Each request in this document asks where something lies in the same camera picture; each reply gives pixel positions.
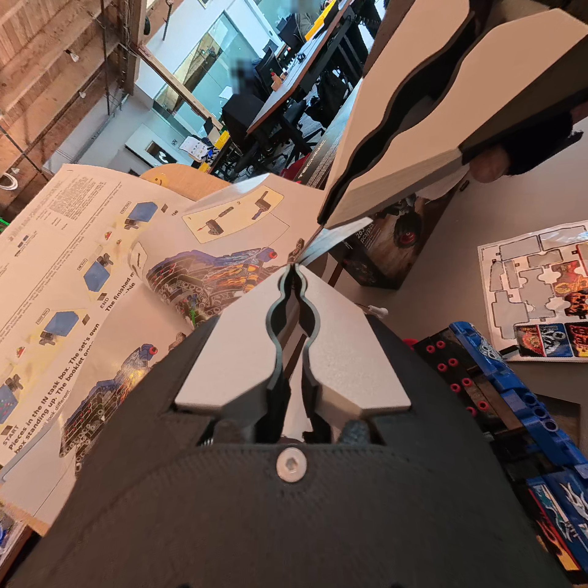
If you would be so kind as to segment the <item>toy sticker sheet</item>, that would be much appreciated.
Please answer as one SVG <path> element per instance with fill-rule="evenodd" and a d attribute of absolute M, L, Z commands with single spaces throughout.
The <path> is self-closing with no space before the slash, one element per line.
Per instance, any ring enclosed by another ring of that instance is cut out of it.
<path fill-rule="evenodd" d="M 587 363 L 587 221 L 477 252 L 492 346 L 512 362 Z"/>

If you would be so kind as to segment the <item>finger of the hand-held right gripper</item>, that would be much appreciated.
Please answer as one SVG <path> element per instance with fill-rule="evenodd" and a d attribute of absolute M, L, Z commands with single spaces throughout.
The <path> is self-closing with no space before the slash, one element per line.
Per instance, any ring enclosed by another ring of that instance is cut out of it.
<path fill-rule="evenodd" d="M 337 147 L 318 222 L 341 226 L 377 211 L 454 167 L 456 148 L 425 154 L 422 129 L 401 131 L 409 112 L 437 85 L 440 94 L 474 41 L 470 1 L 414 1 L 359 85 Z"/>
<path fill-rule="evenodd" d="M 385 8 L 364 74 L 409 8 Z M 456 148 L 454 167 L 427 175 L 422 184 L 412 186 L 408 194 L 394 202 L 469 165 L 462 162 L 460 151 L 460 144 L 468 136 L 558 59 L 587 56 L 585 6 L 471 6 L 471 10 L 476 25 L 474 41 L 454 70 L 448 90 L 440 94 L 438 86 L 431 85 L 429 94 L 409 112 L 400 127 L 402 132 L 408 128 L 410 137 L 414 123 L 422 129 L 417 137 L 425 140 L 426 155 L 434 147 Z M 586 118 L 587 102 L 575 107 L 571 115 L 573 126 Z"/>

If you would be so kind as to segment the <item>printed task instruction sheet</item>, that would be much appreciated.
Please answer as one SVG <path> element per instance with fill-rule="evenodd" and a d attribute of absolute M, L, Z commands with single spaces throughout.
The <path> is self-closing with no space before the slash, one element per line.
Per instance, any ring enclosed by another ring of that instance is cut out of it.
<path fill-rule="evenodd" d="M 140 239 L 194 204 L 67 165 L 1 234 L 1 510 L 45 535 L 99 435 L 189 328 Z"/>

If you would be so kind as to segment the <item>black office chair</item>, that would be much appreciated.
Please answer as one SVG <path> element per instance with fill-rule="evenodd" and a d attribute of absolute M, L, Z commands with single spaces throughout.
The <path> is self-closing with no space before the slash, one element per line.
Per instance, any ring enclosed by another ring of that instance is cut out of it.
<path fill-rule="evenodd" d="M 237 147 L 246 145 L 247 130 L 264 104 L 263 100 L 253 94 L 237 93 L 222 107 L 222 121 Z"/>

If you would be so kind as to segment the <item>person's right hand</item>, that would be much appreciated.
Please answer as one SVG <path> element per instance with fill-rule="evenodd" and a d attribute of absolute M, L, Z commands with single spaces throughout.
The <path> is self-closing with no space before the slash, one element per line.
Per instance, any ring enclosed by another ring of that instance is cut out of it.
<path fill-rule="evenodd" d="M 511 158 L 501 145 L 492 146 L 478 154 L 469 163 L 473 180 L 492 183 L 504 176 L 511 166 Z"/>

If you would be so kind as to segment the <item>long wooden office desk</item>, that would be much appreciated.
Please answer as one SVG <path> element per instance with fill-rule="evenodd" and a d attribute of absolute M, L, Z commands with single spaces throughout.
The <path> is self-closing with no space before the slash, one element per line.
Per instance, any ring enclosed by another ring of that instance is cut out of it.
<path fill-rule="evenodd" d="M 301 48 L 300 53 L 304 57 L 295 58 L 283 84 L 272 93 L 248 127 L 248 135 L 253 134 L 267 119 L 280 114 L 289 99 L 306 96 L 334 55 L 342 56 L 349 69 L 351 84 L 357 84 L 361 77 L 362 64 L 349 41 L 348 32 L 350 27 L 357 23 L 363 4 L 363 1 L 336 3 L 338 11 L 332 22 Z"/>

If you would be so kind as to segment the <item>black toy set box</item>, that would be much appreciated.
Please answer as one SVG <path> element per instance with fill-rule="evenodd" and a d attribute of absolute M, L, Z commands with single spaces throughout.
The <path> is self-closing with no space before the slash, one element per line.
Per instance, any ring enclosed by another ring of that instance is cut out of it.
<path fill-rule="evenodd" d="M 286 167 L 281 176 L 324 189 L 349 114 L 342 108 L 312 152 Z M 467 183 L 466 173 L 459 171 L 408 195 L 378 212 L 371 224 L 329 254 L 361 286 L 398 290 L 454 194 Z"/>

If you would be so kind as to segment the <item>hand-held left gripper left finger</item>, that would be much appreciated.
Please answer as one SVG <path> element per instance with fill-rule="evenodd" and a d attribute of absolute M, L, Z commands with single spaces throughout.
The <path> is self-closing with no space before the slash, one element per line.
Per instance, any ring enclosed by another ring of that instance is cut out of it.
<path fill-rule="evenodd" d="M 280 439 L 291 394 L 282 333 L 294 278 L 288 264 L 218 317 L 179 388 L 177 408 L 235 422 L 249 442 Z"/>

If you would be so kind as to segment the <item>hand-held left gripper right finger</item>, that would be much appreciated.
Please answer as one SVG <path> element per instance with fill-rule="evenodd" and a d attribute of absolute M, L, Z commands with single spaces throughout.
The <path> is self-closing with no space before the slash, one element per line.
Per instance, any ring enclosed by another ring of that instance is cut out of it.
<path fill-rule="evenodd" d="M 302 349 L 301 390 L 311 430 L 305 443 L 332 443 L 351 421 L 407 412 L 412 404 L 370 319 L 310 270 L 295 265 Z"/>

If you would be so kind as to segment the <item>toy building instruction booklet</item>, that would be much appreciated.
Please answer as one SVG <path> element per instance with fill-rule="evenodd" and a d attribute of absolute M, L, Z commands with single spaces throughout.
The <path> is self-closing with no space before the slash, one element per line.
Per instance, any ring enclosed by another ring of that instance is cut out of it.
<path fill-rule="evenodd" d="M 79 477 L 84 459 L 138 382 L 195 328 L 224 311 L 313 237 L 322 204 L 316 189 L 262 175 L 130 219 L 126 275 L 107 287 L 105 318 L 75 359 L 75 382 L 59 416 L 53 451 Z"/>

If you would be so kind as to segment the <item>blue black toy truck model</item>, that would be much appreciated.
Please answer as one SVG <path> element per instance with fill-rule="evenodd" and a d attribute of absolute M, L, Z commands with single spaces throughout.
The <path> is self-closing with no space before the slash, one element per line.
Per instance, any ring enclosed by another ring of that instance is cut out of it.
<path fill-rule="evenodd" d="M 587 459 L 570 436 L 471 323 L 403 342 L 473 417 L 540 544 L 587 587 Z"/>

